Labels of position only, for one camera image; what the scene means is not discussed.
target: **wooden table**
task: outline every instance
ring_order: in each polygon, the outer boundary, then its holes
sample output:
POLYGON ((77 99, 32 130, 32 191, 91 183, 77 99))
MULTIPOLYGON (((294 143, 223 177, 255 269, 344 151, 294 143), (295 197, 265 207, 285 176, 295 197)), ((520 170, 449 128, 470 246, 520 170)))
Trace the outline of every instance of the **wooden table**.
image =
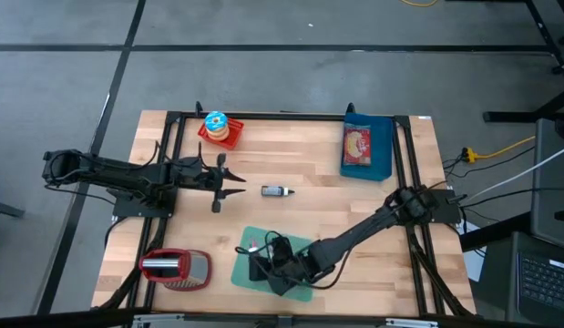
MULTIPOLYGON (((143 111, 129 161, 144 163, 154 142, 160 141, 165 111, 143 111)), ((429 117, 410 117, 421 180, 427 186, 444 179, 434 126, 429 117)), ((311 302, 297 302, 256 292, 231 283, 237 253, 234 247, 246 226, 303 236, 312 240, 334 237, 380 207, 397 188, 393 176, 382 182, 348 179, 339 175, 342 123, 331 121, 244 121, 245 129, 234 151, 203 143, 203 157, 215 165, 218 153, 227 152, 226 165, 246 183, 225 182, 224 188, 245 188, 228 197, 221 213, 210 212, 212 193, 180 190, 177 208, 169 220, 164 247, 198 249, 213 260, 210 285, 195 292, 174 292, 158 285, 154 311, 212 313, 291 313, 332 315, 417 316, 405 230, 393 227, 357 246, 341 280, 330 290, 314 290, 311 302), (295 190, 283 199, 263 198, 261 185, 282 185, 295 190)), ((194 156, 201 119, 187 119, 181 156, 194 156)), ((405 138, 399 130, 405 175, 411 180, 405 138)), ((171 133, 172 141, 176 133, 171 133)), ((167 154, 172 154, 169 146, 167 154)), ((106 301, 134 265, 141 218, 129 218, 110 234, 93 297, 93 305, 106 301)), ((454 295, 475 312, 464 257, 455 232, 444 224, 431 224, 437 268, 454 295)), ((334 278, 326 277, 320 285, 334 278)), ((427 306, 434 312, 431 286, 423 273, 427 306)), ((140 282, 137 304, 144 299, 140 282)))

